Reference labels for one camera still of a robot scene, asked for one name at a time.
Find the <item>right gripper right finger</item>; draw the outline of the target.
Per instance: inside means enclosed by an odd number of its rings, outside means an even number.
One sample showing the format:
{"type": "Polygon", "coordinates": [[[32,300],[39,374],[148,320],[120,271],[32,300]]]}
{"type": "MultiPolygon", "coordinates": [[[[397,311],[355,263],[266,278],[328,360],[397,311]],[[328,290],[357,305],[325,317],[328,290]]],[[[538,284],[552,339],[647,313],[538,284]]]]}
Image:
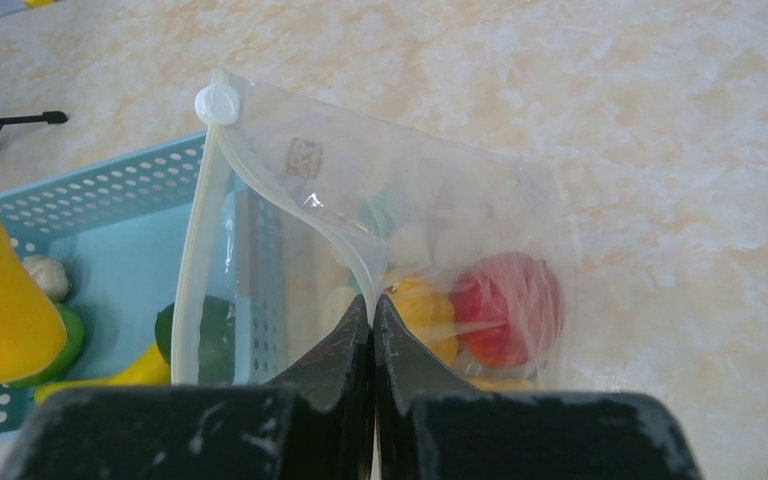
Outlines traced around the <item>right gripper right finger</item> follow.
{"type": "Polygon", "coordinates": [[[413,336],[388,297],[373,321],[385,479],[698,479],[679,422],[641,393],[486,392],[413,336]]]}

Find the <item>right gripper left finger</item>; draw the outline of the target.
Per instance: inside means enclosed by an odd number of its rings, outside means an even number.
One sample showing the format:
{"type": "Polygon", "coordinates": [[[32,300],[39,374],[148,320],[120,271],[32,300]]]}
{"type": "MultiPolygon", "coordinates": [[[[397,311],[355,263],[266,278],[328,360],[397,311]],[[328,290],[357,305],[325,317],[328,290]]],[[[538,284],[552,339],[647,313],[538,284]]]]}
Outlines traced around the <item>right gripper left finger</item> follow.
{"type": "Polygon", "coordinates": [[[70,388],[21,428],[2,479],[366,479],[371,330],[362,297],[262,385],[70,388]]]}

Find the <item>green lime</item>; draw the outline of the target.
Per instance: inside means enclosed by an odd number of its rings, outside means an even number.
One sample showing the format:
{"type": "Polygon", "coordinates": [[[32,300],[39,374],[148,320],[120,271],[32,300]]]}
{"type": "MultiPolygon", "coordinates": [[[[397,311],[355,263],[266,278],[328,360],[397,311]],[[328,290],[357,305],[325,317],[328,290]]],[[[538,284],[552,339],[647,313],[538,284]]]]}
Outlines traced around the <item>green lime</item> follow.
{"type": "MultiPolygon", "coordinates": [[[[171,333],[174,303],[156,315],[155,341],[163,360],[171,364],[171,333]]],[[[229,384],[234,377],[236,350],[235,307],[222,298],[208,295],[203,302],[198,348],[199,382],[229,384]]]]}

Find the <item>red apple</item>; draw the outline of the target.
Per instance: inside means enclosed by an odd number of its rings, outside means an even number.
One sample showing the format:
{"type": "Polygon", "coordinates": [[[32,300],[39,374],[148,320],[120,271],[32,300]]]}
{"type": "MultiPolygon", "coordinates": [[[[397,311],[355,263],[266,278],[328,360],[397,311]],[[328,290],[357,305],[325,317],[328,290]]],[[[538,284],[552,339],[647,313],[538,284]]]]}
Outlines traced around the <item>red apple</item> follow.
{"type": "Polygon", "coordinates": [[[457,277],[448,297],[458,341],[482,366],[523,367],[560,335],[563,292],[543,259],[522,252],[484,257],[457,277]]]}

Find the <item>clear zip top bag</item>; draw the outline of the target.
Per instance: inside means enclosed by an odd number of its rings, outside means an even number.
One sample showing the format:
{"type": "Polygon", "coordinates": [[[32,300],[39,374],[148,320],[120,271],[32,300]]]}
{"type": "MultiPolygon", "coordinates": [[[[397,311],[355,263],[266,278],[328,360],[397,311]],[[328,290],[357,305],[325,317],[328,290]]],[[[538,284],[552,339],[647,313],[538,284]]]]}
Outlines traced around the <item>clear zip top bag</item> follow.
{"type": "Polygon", "coordinates": [[[372,318],[396,282],[418,277],[448,296],[474,262],[522,252],[545,260],[560,281],[558,339],[537,360],[511,369],[480,365],[459,342],[449,368],[486,390],[564,383],[574,320],[574,237],[548,169],[224,69],[212,72],[195,110],[207,131],[175,296],[174,383],[201,384],[191,381],[182,358],[199,347],[200,336],[189,327],[202,319],[206,255],[220,192],[232,177],[279,212],[288,366],[325,337],[356,297],[372,318]]]}

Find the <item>light blue plastic basket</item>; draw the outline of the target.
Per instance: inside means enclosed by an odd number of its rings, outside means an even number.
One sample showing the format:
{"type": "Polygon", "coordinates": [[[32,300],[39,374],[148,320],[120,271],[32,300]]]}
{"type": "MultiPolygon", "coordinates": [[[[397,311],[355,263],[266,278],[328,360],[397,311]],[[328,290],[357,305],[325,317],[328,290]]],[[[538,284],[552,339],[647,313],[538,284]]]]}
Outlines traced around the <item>light blue plastic basket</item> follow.
{"type": "MultiPolygon", "coordinates": [[[[84,325],[76,361],[54,382],[114,375],[156,343],[156,315],[175,300],[204,147],[192,135],[0,194],[17,255],[63,264],[65,306],[84,325]]],[[[207,296],[235,307],[231,383],[273,378],[289,363],[279,212],[237,177],[220,192],[206,262],[207,296]]],[[[182,360],[200,383],[198,349],[182,360]]],[[[0,385],[0,440],[21,427],[36,388],[0,385]]]]}

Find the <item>yellow banana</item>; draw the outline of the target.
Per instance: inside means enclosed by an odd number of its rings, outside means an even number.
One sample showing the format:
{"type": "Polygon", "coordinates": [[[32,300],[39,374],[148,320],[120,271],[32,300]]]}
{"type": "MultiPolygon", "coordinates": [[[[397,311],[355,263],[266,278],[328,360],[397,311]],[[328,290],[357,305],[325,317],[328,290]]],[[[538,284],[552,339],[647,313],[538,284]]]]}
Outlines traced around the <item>yellow banana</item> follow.
{"type": "Polygon", "coordinates": [[[49,383],[35,389],[33,400],[39,405],[59,391],[77,387],[166,385],[171,380],[171,368],[153,343],[135,362],[114,375],[49,383]]]}

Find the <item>beige garlic bulb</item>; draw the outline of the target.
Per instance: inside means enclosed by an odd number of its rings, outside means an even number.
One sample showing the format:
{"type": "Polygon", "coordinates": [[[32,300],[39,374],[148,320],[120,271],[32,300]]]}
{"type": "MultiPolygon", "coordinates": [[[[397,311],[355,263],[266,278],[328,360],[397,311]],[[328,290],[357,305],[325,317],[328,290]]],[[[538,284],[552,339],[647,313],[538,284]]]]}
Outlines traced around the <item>beige garlic bulb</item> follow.
{"type": "Polygon", "coordinates": [[[70,293],[72,284],[60,261],[44,255],[32,255],[25,257],[22,264],[50,301],[62,302],[70,293]]]}

